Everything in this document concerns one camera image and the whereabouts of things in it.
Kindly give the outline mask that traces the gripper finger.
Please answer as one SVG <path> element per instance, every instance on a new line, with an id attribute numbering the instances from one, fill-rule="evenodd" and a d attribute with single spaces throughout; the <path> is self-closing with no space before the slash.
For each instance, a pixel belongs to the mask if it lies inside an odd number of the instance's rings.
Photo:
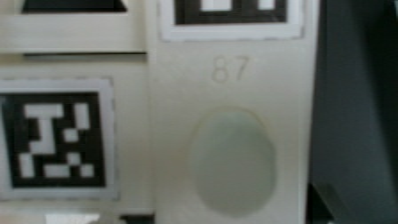
<path id="1" fill-rule="evenodd" d="M 356 218 L 329 184 L 308 187 L 308 224 L 356 224 Z"/>

